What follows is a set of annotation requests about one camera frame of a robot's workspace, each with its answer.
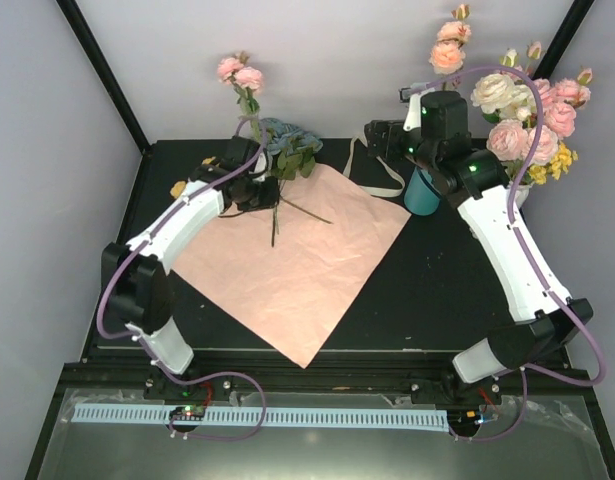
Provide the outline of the blue hydrangea stem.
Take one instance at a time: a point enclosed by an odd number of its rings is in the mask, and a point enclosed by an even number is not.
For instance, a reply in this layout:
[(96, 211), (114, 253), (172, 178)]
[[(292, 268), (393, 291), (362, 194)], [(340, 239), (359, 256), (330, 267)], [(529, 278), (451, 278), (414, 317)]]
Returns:
[(278, 183), (278, 200), (272, 213), (271, 247), (274, 247), (280, 234), (279, 207), (282, 203), (313, 219), (331, 224), (330, 220), (287, 200), (283, 195), (287, 182), (311, 176), (316, 166), (316, 154), (322, 149), (323, 142), (314, 133), (276, 118), (264, 118), (260, 125), (268, 136), (267, 152), (271, 160), (268, 172)]

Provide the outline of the pink wrapping paper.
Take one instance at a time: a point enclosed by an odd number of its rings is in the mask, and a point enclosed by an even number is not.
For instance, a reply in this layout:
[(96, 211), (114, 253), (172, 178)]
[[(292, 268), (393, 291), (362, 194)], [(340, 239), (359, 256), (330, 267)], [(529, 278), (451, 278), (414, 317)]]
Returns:
[(305, 368), (410, 218), (326, 165), (289, 182), (278, 211), (214, 219), (175, 272)]

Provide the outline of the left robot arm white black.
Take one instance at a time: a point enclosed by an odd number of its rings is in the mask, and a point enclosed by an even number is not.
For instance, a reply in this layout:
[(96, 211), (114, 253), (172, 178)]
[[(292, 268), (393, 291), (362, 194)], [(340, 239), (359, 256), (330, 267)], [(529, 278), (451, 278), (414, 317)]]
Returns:
[(140, 344), (152, 364), (168, 374), (166, 386), (180, 399), (200, 391), (202, 376), (190, 367), (194, 353), (174, 319), (169, 273), (195, 236), (230, 207), (249, 213), (278, 203), (278, 183), (269, 169), (265, 140), (234, 135), (223, 155), (193, 170), (151, 225), (102, 252), (99, 335), (107, 340), (128, 337)]

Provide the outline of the cream ribbon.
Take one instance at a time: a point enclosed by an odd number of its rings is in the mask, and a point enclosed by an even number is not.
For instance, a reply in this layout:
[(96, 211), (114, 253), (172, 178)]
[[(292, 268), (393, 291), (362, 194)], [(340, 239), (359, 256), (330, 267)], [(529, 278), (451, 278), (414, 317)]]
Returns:
[(351, 138), (342, 174), (376, 198), (394, 199), (406, 186), (402, 175), (385, 160), (369, 155), (368, 141), (363, 135)]

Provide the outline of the yellow rose stem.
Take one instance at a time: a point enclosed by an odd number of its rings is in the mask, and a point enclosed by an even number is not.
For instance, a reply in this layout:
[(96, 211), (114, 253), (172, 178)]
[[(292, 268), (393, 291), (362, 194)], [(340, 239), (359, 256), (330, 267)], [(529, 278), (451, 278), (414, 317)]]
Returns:
[[(202, 161), (202, 165), (211, 165), (215, 161), (216, 157), (208, 157)], [(184, 191), (188, 181), (187, 180), (179, 180), (177, 181), (170, 189), (170, 195), (173, 199), (177, 199), (180, 197), (182, 192)]]

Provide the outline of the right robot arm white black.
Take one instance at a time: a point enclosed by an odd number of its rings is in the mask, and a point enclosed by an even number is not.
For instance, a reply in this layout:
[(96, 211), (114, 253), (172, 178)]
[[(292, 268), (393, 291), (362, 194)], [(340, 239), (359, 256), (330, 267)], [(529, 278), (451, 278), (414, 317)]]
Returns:
[(502, 164), (477, 149), (467, 102), (456, 91), (415, 92), (402, 121), (372, 120), (363, 133), (370, 155), (412, 161), (423, 183), (454, 207), (487, 255), (506, 296), (512, 324), (458, 353), (441, 379), (444, 396), (463, 403), (478, 383), (565, 346), (593, 316), (548, 267), (517, 208)]

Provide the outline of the pink rose stem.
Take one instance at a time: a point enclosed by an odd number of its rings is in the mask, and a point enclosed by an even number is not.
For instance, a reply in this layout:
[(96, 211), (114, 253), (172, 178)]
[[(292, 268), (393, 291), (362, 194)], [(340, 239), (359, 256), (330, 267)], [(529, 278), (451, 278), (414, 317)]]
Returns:
[(237, 94), (241, 113), (250, 118), (250, 128), (256, 140), (261, 140), (259, 124), (260, 105), (257, 95), (264, 84), (263, 73), (249, 65), (250, 55), (240, 51), (223, 58), (217, 66), (217, 77), (222, 84), (230, 85)]
[(472, 36), (471, 26), (467, 23), (470, 14), (470, 5), (461, 3), (451, 11), (452, 19), (437, 32), (429, 57), (436, 75), (447, 77), (463, 68), (466, 58), (463, 48)]

